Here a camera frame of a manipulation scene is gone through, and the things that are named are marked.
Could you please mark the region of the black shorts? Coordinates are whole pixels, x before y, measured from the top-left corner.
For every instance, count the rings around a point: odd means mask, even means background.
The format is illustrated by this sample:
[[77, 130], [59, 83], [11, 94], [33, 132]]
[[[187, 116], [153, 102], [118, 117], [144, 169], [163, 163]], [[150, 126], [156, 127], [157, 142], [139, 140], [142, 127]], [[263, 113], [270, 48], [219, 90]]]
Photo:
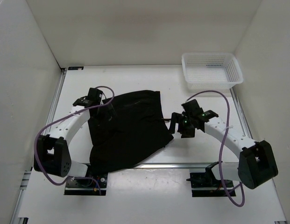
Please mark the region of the black shorts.
[[88, 121], [92, 149], [90, 167], [95, 175], [131, 168], [166, 147], [173, 136], [163, 120], [159, 91], [142, 90], [116, 96]]

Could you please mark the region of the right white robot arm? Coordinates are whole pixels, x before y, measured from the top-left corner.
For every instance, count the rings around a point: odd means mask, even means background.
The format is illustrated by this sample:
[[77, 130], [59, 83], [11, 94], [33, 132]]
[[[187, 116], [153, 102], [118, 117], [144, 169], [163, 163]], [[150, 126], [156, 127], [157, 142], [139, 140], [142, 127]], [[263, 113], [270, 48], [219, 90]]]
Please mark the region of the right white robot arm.
[[216, 138], [238, 158], [236, 163], [218, 160], [205, 168], [205, 176], [199, 181], [215, 187], [223, 177], [239, 181], [249, 189], [255, 189], [278, 175], [278, 168], [271, 145], [245, 137], [226, 125], [217, 113], [203, 111], [197, 100], [182, 104], [182, 113], [172, 113], [169, 131], [178, 132], [182, 138], [193, 138], [196, 130]]

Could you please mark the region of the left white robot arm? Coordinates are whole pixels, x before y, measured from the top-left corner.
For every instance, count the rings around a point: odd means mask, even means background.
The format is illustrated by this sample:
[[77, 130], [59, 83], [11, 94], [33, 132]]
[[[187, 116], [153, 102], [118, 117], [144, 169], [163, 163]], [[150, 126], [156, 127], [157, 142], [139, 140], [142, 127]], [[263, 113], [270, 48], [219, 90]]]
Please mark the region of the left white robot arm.
[[92, 112], [111, 109], [115, 98], [113, 89], [107, 86], [90, 88], [89, 95], [78, 98], [70, 112], [43, 127], [34, 140], [34, 170], [56, 186], [68, 179], [77, 179], [83, 187], [93, 182], [88, 165], [71, 159], [69, 144], [80, 128], [91, 120]]

